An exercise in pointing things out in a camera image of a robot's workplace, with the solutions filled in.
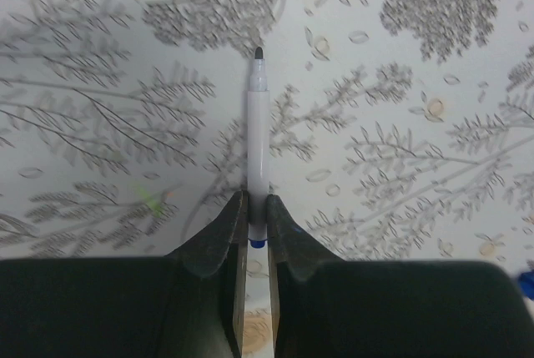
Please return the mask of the thin white pen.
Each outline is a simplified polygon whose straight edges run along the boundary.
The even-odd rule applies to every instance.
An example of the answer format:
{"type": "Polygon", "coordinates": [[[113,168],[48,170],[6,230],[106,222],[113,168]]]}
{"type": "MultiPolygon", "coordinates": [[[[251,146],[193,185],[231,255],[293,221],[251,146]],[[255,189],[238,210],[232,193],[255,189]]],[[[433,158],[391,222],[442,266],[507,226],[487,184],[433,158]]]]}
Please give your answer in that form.
{"type": "Polygon", "coordinates": [[[249,194],[250,245],[267,243],[266,200],[270,193],[270,92],[264,51],[257,47],[251,65],[247,95],[247,191],[249,194]]]}

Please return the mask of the small blue pen cap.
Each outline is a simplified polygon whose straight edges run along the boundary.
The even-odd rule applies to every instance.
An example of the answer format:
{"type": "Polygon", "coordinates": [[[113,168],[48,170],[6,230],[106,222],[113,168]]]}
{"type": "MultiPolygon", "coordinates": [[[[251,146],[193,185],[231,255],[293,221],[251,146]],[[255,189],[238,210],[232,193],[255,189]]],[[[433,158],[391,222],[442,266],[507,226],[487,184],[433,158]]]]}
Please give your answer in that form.
{"type": "Polygon", "coordinates": [[[517,277],[517,282],[525,297],[534,299],[534,271],[522,272],[517,277]]]}

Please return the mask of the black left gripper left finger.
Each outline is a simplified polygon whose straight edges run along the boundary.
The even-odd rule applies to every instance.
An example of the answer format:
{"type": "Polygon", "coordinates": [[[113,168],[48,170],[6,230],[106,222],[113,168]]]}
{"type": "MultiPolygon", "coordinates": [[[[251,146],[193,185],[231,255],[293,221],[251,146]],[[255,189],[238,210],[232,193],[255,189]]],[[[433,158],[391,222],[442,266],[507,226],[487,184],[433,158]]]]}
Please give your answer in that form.
{"type": "Polygon", "coordinates": [[[1,263],[4,357],[239,357],[248,196],[164,256],[1,263]]]}

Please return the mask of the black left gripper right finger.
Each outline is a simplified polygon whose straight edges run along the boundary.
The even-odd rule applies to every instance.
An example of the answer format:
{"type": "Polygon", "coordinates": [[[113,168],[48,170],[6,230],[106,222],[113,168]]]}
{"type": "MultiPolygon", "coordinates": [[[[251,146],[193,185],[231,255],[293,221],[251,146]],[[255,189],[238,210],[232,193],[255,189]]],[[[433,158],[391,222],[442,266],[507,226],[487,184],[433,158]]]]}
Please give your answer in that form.
{"type": "Polygon", "coordinates": [[[462,260],[346,261],[267,200],[278,357],[530,357],[510,276],[462,260]]]}

